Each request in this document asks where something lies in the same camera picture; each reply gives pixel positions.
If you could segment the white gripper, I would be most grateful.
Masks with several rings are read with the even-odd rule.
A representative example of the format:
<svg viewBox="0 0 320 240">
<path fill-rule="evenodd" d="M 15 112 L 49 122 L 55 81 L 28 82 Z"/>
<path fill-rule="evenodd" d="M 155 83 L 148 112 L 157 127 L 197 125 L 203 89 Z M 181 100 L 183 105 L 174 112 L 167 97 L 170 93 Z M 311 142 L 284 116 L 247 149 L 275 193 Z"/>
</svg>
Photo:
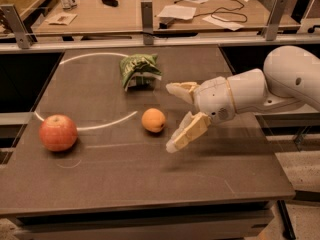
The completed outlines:
<svg viewBox="0 0 320 240">
<path fill-rule="evenodd" d="M 179 127 L 166 143 L 166 150 L 175 153 L 185 148 L 207 132 L 211 121 L 213 124 L 232 120 L 235 108 L 226 78 L 217 77 L 203 82 L 169 83 L 167 91 L 188 104 L 194 104 L 200 111 L 193 115 L 188 112 Z"/>
</svg>

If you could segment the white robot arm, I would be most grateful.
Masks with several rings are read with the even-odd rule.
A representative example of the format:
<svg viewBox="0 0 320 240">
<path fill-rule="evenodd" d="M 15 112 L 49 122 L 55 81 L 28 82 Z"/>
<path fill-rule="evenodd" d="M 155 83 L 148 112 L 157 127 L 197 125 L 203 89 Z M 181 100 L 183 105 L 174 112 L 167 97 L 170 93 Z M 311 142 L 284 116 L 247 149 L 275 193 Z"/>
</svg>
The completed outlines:
<svg viewBox="0 0 320 240">
<path fill-rule="evenodd" d="M 211 125 L 237 114 L 289 111 L 305 104 L 320 110 L 320 60 L 302 48 L 281 46 L 267 55 L 261 69 L 202 84 L 169 83 L 166 89 L 197 109 L 195 114 L 185 115 L 167 142 L 166 150 L 175 153 Z"/>
</svg>

